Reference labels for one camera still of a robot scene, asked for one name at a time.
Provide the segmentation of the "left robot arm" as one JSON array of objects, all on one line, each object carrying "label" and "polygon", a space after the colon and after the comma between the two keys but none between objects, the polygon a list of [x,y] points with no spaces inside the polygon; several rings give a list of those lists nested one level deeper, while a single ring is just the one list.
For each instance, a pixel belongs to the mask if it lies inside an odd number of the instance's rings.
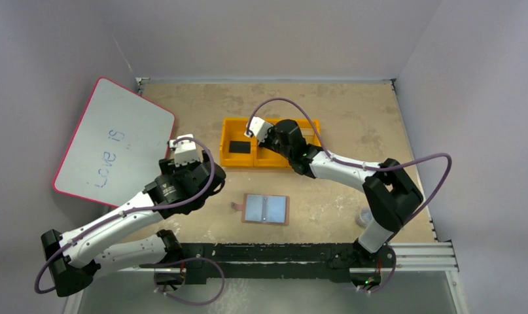
[{"label": "left robot arm", "polygon": [[224,187],[226,173],[208,158],[187,166],[160,160],[162,174],[115,211],[71,230],[41,236],[46,264],[59,297],[70,296],[95,279],[133,266],[181,262],[185,254],[175,234],[160,230],[142,240],[123,243],[130,234],[172,215],[201,209]]}]

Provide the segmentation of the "brown leather card holder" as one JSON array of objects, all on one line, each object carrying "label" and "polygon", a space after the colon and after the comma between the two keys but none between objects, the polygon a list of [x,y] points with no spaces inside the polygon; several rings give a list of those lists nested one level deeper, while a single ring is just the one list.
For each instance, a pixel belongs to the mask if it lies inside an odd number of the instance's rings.
[{"label": "brown leather card holder", "polygon": [[244,194],[243,203],[231,202],[230,207],[241,213],[243,223],[284,226],[289,224],[288,196]]}]

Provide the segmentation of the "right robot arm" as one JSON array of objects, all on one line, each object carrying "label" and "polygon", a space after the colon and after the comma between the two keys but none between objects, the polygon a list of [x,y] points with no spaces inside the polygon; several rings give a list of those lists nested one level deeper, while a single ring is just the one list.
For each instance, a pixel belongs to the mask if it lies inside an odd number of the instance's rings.
[{"label": "right robot arm", "polygon": [[259,147],[284,157],[297,174],[334,181],[364,193],[372,220],[353,244],[361,254],[376,254],[423,202],[418,187],[392,158],[366,164],[327,153],[307,143],[298,123],[290,119],[271,124],[254,117],[247,127]]}]

